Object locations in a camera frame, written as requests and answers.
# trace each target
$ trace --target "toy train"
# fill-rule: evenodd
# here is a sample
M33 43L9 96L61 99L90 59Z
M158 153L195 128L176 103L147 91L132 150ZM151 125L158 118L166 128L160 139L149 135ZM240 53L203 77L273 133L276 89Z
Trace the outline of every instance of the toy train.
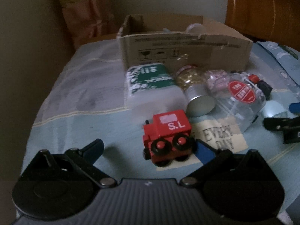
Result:
M150 160L158 167L165 167L172 160L185 161L196 146L190 137L192 126L183 110L156 114L153 123L143 126L145 160Z

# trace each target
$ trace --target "pink curtain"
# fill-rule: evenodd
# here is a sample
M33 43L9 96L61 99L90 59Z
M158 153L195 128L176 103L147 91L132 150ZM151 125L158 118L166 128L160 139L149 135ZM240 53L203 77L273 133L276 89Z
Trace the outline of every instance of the pink curtain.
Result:
M74 46L83 39L117 32L110 0L60 0Z

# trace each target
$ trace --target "open cardboard box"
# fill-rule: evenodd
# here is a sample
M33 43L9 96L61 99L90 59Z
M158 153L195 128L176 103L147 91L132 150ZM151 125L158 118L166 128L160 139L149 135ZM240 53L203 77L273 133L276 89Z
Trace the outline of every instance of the open cardboard box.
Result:
M190 24L206 27L206 34L186 34ZM172 33L164 33L167 28ZM252 41L220 22L203 16L182 14L128 15L117 34L126 69L160 62L171 73L184 64L196 64L202 70L244 70ZM188 54L188 62L178 60Z

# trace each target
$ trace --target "white plastic bottle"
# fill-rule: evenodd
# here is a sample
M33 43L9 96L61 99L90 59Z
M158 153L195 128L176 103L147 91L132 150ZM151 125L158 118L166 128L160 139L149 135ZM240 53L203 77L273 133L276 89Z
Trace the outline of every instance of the white plastic bottle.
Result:
M161 63L131 67L126 73L125 104L135 124L144 124L153 115L186 110L187 100Z

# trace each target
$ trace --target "red circular label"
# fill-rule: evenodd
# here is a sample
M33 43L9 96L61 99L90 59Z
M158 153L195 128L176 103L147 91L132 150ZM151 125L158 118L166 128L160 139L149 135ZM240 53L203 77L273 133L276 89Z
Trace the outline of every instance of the red circular label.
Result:
M252 103L256 100L256 96L251 87L240 81L231 81L228 84L228 90L238 101L243 103Z

